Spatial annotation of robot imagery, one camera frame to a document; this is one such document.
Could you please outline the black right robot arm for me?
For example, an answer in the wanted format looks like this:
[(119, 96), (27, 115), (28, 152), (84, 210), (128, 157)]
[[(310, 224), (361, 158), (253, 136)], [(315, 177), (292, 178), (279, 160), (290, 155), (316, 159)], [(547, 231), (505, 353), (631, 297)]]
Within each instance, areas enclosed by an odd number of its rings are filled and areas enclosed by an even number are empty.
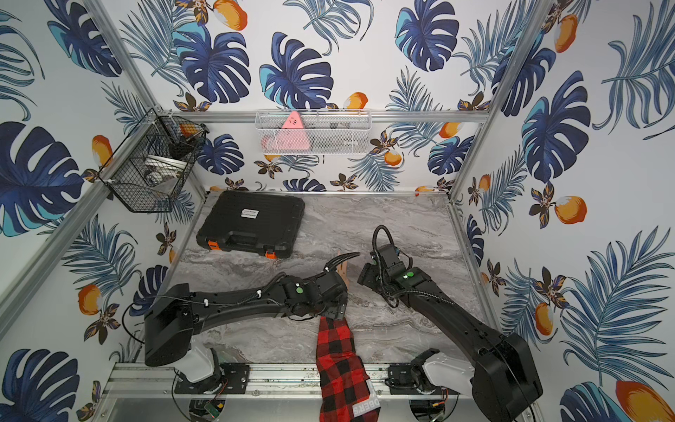
[(446, 387), (469, 394), (490, 421), (513, 421), (531, 410), (543, 386), (534, 357), (525, 339), (489, 327), (447, 296), (433, 279), (402, 262), (403, 252), (394, 242), (378, 244), (384, 225), (372, 236), (372, 263), (365, 265), (358, 283), (378, 293), (392, 308), (399, 304), (429, 319), (464, 354), (469, 369), (462, 369), (444, 353), (428, 350), (414, 362), (418, 388)]

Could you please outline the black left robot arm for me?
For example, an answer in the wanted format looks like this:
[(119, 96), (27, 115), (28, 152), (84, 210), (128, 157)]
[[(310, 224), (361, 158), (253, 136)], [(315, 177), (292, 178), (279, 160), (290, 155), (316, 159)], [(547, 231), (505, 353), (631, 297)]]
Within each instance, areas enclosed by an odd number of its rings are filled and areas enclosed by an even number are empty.
[(221, 325), (256, 318), (341, 320), (348, 287), (338, 267), (360, 256), (348, 252), (332, 258), (309, 277), (281, 272), (267, 284), (245, 290), (193, 292), (186, 283), (171, 287), (144, 315), (144, 364), (170, 367), (179, 379), (212, 385), (223, 378), (217, 353), (194, 339)]

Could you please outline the red plaid sleeved forearm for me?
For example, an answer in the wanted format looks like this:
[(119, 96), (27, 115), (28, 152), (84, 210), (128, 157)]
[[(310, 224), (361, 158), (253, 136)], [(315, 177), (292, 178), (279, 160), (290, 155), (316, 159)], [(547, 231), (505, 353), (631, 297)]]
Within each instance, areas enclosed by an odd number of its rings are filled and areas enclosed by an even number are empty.
[(345, 320), (320, 319), (316, 367), (322, 392), (321, 422), (379, 420), (379, 398)]

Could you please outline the person's bare hand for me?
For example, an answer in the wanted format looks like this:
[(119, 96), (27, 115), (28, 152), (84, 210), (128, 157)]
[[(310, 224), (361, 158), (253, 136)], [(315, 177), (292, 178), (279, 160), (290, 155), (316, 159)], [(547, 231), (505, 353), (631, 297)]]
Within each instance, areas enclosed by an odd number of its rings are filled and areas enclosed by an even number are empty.
[(349, 278), (348, 278), (347, 268), (348, 268), (348, 263), (347, 263), (346, 261), (345, 261), (345, 262), (342, 262), (342, 263), (339, 264), (338, 267), (337, 267), (337, 273), (338, 273), (339, 276), (342, 278), (342, 280), (344, 281), (344, 283), (346, 283), (346, 285), (349, 284)]

